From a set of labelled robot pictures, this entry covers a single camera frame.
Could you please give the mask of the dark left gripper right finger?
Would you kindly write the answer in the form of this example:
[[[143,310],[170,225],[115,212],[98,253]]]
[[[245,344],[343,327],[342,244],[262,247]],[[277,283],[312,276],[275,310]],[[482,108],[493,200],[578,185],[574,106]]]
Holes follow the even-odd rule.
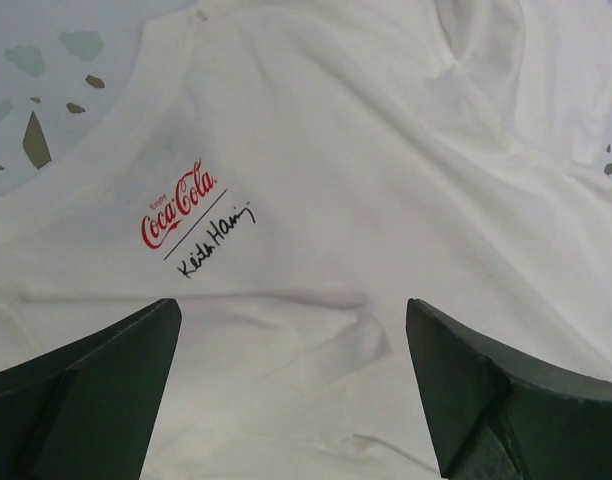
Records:
[[[444,479],[612,479],[612,383],[411,299],[406,334]]]

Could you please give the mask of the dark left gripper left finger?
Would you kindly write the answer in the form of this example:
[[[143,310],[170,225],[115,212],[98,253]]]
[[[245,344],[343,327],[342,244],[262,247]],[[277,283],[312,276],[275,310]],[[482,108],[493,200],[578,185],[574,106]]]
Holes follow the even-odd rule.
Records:
[[[139,478],[180,327],[161,299],[0,371],[0,479]]]

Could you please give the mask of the white Coca-Cola t-shirt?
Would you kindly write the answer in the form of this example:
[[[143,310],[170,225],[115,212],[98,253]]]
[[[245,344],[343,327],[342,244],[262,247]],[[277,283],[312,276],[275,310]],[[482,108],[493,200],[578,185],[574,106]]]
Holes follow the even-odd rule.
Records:
[[[0,371],[164,297],[146,479],[435,479],[423,299],[612,380],[607,1],[198,1],[0,197]]]

